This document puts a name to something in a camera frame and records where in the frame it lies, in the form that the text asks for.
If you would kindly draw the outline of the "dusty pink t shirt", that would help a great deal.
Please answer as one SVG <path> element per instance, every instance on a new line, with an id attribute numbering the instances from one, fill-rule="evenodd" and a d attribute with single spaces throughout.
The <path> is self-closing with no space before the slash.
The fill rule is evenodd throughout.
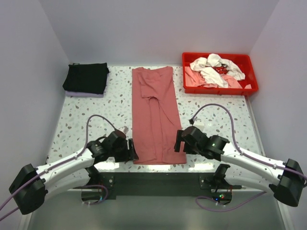
<path id="1" fill-rule="evenodd" d="M 185 164 L 185 153 L 174 150 L 181 128 L 173 68 L 133 69 L 132 139 L 138 155 L 134 164 Z"/>

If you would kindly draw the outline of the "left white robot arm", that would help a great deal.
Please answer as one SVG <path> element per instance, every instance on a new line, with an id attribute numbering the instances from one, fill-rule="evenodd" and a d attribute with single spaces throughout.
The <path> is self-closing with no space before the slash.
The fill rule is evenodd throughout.
<path id="1" fill-rule="evenodd" d="M 21 168 L 9 188 L 18 210 L 27 215 L 43 205 L 54 195 L 75 187 L 94 188 L 99 184 L 97 163 L 114 158 L 115 162 L 135 161 L 139 157 L 133 140 L 115 130 L 107 137 L 100 137 L 86 144 L 61 160 L 34 167 Z"/>

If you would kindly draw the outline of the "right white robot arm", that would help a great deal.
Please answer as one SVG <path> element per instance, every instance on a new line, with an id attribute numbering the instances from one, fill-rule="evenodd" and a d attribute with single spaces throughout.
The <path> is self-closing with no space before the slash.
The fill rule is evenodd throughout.
<path id="1" fill-rule="evenodd" d="M 248 150 L 219 135 L 206 136 L 195 126 L 178 130 L 174 150 L 198 154 L 222 165 L 214 173 L 214 184 L 219 188 L 240 185 L 272 193 L 279 202 L 297 207 L 307 177 L 293 159 L 278 161 Z"/>

